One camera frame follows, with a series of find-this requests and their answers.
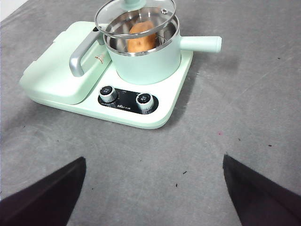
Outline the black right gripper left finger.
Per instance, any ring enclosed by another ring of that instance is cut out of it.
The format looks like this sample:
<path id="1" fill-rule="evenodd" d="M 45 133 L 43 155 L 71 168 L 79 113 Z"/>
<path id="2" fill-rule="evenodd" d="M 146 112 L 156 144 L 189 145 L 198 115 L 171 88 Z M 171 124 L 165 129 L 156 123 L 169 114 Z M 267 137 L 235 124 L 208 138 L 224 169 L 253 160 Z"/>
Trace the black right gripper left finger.
<path id="1" fill-rule="evenodd" d="M 79 198 L 86 159 L 79 157 L 0 202 L 2 226 L 65 226 Z"/>

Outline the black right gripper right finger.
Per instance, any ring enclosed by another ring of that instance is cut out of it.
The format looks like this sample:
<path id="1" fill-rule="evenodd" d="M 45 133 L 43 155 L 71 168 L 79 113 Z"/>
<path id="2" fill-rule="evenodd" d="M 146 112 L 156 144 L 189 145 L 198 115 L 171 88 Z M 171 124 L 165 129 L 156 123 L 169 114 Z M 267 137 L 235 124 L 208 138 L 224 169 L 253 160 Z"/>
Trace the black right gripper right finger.
<path id="1" fill-rule="evenodd" d="M 299 226 L 301 197 L 229 155 L 223 158 L 226 186 L 244 226 Z"/>

